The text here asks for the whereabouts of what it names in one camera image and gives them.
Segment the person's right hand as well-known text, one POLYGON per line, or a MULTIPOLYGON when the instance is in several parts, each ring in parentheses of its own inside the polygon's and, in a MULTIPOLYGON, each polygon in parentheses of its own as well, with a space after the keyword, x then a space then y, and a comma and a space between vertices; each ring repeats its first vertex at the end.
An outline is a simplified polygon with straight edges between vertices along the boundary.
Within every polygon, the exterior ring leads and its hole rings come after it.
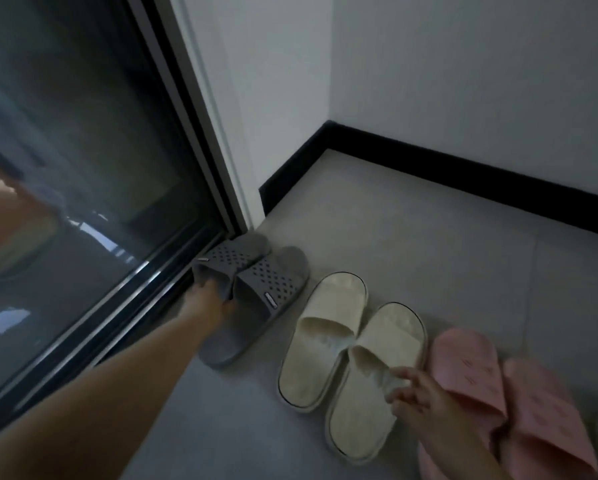
POLYGON ((426 372, 412 367, 390 368, 391 375, 407 385, 385 397, 392 414, 414 430, 423 442, 463 438, 471 425, 458 404, 426 372))

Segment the person's left hand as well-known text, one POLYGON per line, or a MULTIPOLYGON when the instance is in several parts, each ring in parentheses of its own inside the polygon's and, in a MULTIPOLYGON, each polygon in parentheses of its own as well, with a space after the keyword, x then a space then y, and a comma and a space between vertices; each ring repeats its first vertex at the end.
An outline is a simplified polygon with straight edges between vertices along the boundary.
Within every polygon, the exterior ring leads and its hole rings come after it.
POLYGON ((184 293, 177 316, 218 324, 224 319, 221 307, 225 301, 228 300, 220 296, 220 290, 215 280, 195 283, 184 293))

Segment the cream slipper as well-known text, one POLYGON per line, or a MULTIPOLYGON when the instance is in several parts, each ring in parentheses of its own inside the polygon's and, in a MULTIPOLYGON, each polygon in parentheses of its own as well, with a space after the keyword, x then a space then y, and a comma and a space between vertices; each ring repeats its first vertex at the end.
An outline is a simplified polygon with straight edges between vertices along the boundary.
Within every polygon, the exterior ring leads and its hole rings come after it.
POLYGON ((420 369, 427 354, 424 323, 406 305, 378 308, 346 349, 347 365, 326 413, 326 439, 335 453, 353 465, 372 461, 383 448, 396 418, 385 401, 406 387, 391 370, 420 369))
POLYGON ((326 397, 345 350, 359 336, 368 302, 356 274, 331 273, 311 291, 280 365, 280 398, 299 413, 314 411, 326 397))

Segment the grey perforated slipper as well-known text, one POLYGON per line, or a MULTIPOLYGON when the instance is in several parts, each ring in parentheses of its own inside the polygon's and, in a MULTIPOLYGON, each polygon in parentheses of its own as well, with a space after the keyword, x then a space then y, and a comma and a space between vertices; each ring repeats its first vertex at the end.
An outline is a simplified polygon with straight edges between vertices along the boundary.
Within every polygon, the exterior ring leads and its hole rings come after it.
POLYGON ((195 283, 215 282, 222 301, 231 298, 237 274, 270 254, 271 242, 258 232, 226 240, 191 262, 195 283))
POLYGON ((237 274, 230 299, 238 306, 201 346, 203 364, 222 369, 235 362, 295 302, 309 274, 305 254, 294 246, 280 248, 237 274))

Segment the person's left forearm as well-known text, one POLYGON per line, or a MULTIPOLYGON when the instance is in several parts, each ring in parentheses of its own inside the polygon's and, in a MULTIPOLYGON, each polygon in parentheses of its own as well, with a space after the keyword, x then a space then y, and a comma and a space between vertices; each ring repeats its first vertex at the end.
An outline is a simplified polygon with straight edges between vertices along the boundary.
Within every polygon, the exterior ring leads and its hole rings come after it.
POLYGON ((0 433, 0 480, 118 480, 215 323, 177 318, 0 433))

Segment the person's right forearm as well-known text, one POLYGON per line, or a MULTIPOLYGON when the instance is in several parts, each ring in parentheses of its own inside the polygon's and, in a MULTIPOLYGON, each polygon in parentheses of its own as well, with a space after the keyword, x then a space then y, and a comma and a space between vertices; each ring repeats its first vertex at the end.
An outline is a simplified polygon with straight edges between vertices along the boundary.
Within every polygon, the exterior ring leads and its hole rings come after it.
POLYGON ((512 480, 462 417, 425 417, 417 435, 448 480, 512 480))

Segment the pink slipper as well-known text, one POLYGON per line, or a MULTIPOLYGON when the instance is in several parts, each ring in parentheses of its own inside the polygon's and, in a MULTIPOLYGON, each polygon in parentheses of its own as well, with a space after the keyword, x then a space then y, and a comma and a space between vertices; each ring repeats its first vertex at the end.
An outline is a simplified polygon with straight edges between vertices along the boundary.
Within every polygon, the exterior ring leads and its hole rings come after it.
POLYGON ((582 416, 559 377, 529 358, 502 365, 509 425, 500 463, 513 480, 598 480, 582 416))
POLYGON ((433 395, 432 414, 441 419, 442 444, 451 456, 462 452, 467 431, 490 453, 495 433, 508 419, 496 347, 484 335, 451 328, 434 339, 427 361, 429 376, 443 390, 433 395))

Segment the metal door track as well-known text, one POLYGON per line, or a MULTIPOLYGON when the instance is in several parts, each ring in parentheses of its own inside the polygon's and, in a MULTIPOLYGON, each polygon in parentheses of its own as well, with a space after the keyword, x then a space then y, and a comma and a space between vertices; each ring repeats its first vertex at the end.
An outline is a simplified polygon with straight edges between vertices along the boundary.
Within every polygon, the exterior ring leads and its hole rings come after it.
POLYGON ((183 283, 191 282, 193 258, 226 236, 218 227, 190 225, 140 261, 57 338, 0 385, 0 430, 50 393, 118 348, 146 314, 183 283))

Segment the black baseboard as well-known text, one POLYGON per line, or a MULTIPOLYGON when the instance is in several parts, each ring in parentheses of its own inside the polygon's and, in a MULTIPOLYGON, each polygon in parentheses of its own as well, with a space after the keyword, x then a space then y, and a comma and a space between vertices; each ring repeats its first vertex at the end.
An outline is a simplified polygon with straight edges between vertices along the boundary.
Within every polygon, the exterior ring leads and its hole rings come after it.
POLYGON ((598 234, 598 195, 326 121, 259 188, 268 215, 326 150, 334 150, 598 234))

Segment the sliding glass door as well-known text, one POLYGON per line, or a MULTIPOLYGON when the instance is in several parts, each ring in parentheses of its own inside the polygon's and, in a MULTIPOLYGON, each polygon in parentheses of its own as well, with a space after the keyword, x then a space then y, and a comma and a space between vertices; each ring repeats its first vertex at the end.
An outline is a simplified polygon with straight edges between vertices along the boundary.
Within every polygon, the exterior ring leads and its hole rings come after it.
POLYGON ((0 0, 0 385, 182 229, 234 232, 173 1, 0 0))

